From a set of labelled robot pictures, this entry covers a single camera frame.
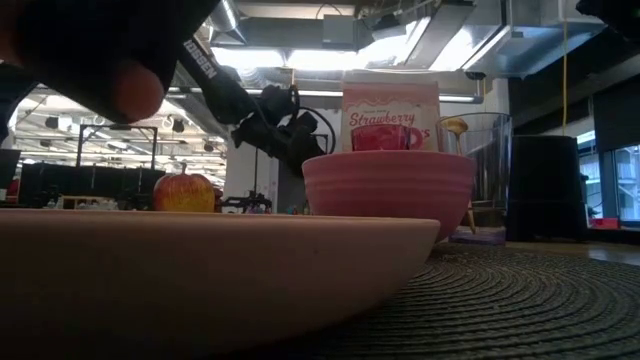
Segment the pink plate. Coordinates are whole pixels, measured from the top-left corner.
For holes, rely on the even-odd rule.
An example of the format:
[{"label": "pink plate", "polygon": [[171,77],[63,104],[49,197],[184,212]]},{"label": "pink plate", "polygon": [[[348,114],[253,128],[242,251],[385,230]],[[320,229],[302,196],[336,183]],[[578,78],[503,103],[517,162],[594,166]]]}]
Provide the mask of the pink plate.
[{"label": "pink plate", "polygon": [[0,210],[0,229],[2,354],[186,359],[375,306],[419,270],[439,224]]},{"label": "pink plate", "polygon": [[467,210],[475,164],[428,151],[358,151],[313,158],[302,170],[314,214],[435,219],[442,240]]}]

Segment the gray woven placemat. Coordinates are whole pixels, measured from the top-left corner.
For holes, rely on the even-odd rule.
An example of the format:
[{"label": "gray woven placemat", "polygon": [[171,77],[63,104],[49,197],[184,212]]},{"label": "gray woven placemat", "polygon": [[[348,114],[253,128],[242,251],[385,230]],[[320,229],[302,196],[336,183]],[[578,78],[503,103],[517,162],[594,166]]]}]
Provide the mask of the gray woven placemat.
[{"label": "gray woven placemat", "polygon": [[640,359],[640,267],[442,244],[393,299],[270,359]]}]

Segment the strawberry drink box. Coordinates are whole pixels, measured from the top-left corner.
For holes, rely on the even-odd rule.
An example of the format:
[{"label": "strawberry drink box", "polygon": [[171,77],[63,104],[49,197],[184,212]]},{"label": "strawberry drink box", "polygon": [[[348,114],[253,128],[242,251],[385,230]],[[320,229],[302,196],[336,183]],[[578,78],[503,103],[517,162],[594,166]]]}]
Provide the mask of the strawberry drink box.
[{"label": "strawberry drink box", "polygon": [[345,81],[342,151],[437,151],[438,84]]}]

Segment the apple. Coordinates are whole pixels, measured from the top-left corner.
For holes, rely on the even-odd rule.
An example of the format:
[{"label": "apple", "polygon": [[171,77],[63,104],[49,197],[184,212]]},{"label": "apple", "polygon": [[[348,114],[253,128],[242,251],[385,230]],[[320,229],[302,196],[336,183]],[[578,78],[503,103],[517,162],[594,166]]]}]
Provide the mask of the apple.
[{"label": "apple", "polygon": [[161,177],[153,189],[153,206],[156,211],[214,212],[214,187],[207,178],[199,174],[186,174],[187,164],[182,164],[182,173]]}]

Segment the pink bowl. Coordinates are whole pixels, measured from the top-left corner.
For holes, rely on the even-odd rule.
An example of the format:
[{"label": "pink bowl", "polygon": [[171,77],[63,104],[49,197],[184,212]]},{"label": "pink bowl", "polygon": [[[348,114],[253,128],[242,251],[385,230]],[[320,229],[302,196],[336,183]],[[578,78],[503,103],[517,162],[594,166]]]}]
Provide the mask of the pink bowl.
[{"label": "pink bowl", "polygon": [[428,151],[359,151],[302,165],[315,215],[421,218],[451,235],[469,204],[473,160]]}]

